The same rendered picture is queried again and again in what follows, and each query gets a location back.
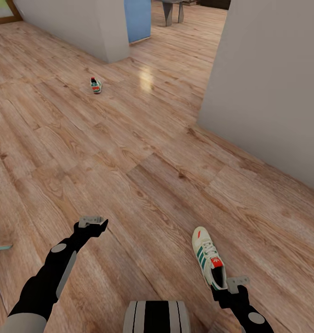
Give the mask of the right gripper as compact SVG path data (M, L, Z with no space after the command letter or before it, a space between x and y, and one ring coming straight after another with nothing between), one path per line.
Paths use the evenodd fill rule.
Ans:
M233 313L235 310L235 306L238 302L246 302L249 304L249 298L247 294L247 290L243 286L239 286L239 293L231 294L228 289L224 290L215 290L215 288L211 286L212 294L215 301L219 301L221 308L230 308Z

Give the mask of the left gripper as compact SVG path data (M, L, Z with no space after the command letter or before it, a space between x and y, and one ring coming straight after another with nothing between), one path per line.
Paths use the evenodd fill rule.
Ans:
M90 239L90 237L98 237L100 236L102 231L105 231L107 228L108 219L106 219L101 224L98 223L90 223L90 225L86 226L85 228L80 228L79 223L76 222L74 226L74 234L79 234L84 239L84 244Z

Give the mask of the gym shoe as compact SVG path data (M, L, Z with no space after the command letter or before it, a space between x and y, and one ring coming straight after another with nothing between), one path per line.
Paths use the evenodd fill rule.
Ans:
M91 87L92 87L94 93L101 93L102 85L98 79L96 79L95 77L92 77L90 79L90 83L91 83Z
M227 289L225 264L220 258L209 232L204 227L198 226L195 228L192 245L207 287L210 290L210 285L215 290Z

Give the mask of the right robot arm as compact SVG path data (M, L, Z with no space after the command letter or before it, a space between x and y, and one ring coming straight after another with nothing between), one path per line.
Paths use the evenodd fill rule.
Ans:
M230 277L226 280L227 289L215 290L211 286L215 301L221 308L230 308L241 324L242 333L274 333L266 318L253 306L250 306L247 290L244 284L250 283L246 275Z

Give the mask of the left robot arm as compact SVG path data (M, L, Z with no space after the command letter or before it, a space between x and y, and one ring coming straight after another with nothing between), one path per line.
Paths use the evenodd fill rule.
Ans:
M80 216L74 233L51 247L44 266L24 284L16 303L0 333L43 333L47 321L66 284L77 253L90 237L100 236L108 219L101 216Z

